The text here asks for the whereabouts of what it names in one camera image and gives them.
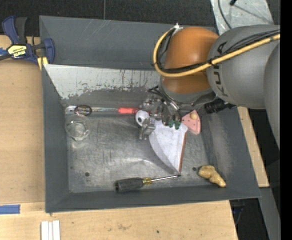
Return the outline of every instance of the black screwdriver handle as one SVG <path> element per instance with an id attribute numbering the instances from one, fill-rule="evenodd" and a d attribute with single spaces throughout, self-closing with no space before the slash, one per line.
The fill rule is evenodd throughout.
<path id="1" fill-rule="evenodd" d="M 142 178 L 126 178 L 115 182 L 115 190 L 119 193 L 138 190 L 144 185 Z"/>

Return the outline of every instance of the gray bin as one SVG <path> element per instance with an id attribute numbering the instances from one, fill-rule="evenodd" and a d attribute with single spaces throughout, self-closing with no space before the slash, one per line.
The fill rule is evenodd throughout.
<path id="1" fill-rule="evenodd" d="M 41 39 L 52 38 L 56 48 L 55 65 L 42 69 L 46 212 L 260 197 L 236 108 L 215 114 L 199 111 L 201 133 L 187 134 L 181 177 L 125 193 L 116 193 L 112 182 L 174 173 L 156 158 L 148 140 L 138 139 L 138 126 L 132 115 L 92 113 L 89 119 L 96 127 L 82 145 L 67 136 L 64 128 L 67 106 L 137 106 L 147 96 L 145 83 L 148 81 L 140 78 L 135 85 L 109 89 L 107 84 L 97 88 L 92 82 L 85 92 L 68 88 L 68 94 L 62 92 L 63 87 L 71 86 L 69 83 L 76 87 L 81 80 L 90 78 L 90 72 L 91 78 L 95 78 L 97 73 L 109 69 L 116 71 L 114 77 L 125 70 L 125 74 L 129 70 L 130 74 L 150 76 L 154 73 L 151 65 L 154 45 L 171 27 L 157 23 L 40 17 Z M 206 164 L 216 167 L 227 183 L 226 188 L 196 175 L 193 168 Z"/>

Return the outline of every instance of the black floor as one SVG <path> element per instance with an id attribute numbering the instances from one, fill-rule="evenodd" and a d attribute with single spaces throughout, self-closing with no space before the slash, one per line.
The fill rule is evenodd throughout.
<path id="1" fill-rule="evenodd" d="M 280 25 L 281 0 L 266 1 L 274 23 Z M 39 36 L 39 15 L 216 27 L 210 0 L 0 0 L 0 34 L 2 21 L 11 15 L 28 17 L 27 36 Z M 266 112 L 250 110 L 250 116 L 280 212 L 280 152 Z M 231 204 L 240 240 L 268 239 L 257 199 Z"/>

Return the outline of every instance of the metal tool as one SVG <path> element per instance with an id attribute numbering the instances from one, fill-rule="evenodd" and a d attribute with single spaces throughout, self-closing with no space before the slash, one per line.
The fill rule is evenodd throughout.
<path id="1" fill-rule="evenodd" d="M 27 43 L 25 37 L 26 20 L 26 17 L 15 19 L 15 16 L 9 16 L 2 22 L 2 29 L 4 34 L 9 37 L 11 46 L 6 49 L 7 54 L 0 56 L 0 61 L 12 58 L 13 60 L 24 60 L 39 65 L 36 50 L 45 48 L 47 61 L 52 64 L 55 58 L 53 40 L 46 38 L 43 43 L 37 45 Z"/>
<path id="2" fill-rule="evenodd" d="M 132 190 L 138 190 L 138 189 L 142 188 L 144 185 L 150 185 L 150 184 L 152 184 L 153 182 L 156 182 L 156 181 L 176 178 L 176 177 L 179 177 L 179 176 L 181 176 L 181 175 L 178 174 L 178 175 L 160 177 L 160 178 L 151 178 L 151 177 L 139 178 L 139 177 L 135 177 L 135 178 L 120 179 L 120 180 L 117 180 L 115 182 L 115 190 L 118 193 L 132 191 Z"/>
<path id="3" fill-rule="evenodd" d="M 88 105 L 70 105 L 66 107 L 65 113 L 68 114 L 74 114 L 79 113 L 80 115 L 88 116 L 92 112 L 115 112 L 116 114 L 122 114 L 122 115 L 134 115 L 139 110 L 138 107 L 90 107 Z"/>

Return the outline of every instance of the yellow clamp label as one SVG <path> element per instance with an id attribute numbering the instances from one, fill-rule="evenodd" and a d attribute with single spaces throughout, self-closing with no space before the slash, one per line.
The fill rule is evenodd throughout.
<path id="1" fill-rule="evenodd" d="M 7 52 L 10 55 L 13 55 L 14 58 L 17 58 L 19 56 L 25 55 L 26 50 L 27 50 L 26 45 L 12 45 L 11 47 L 8 48 Z"/>

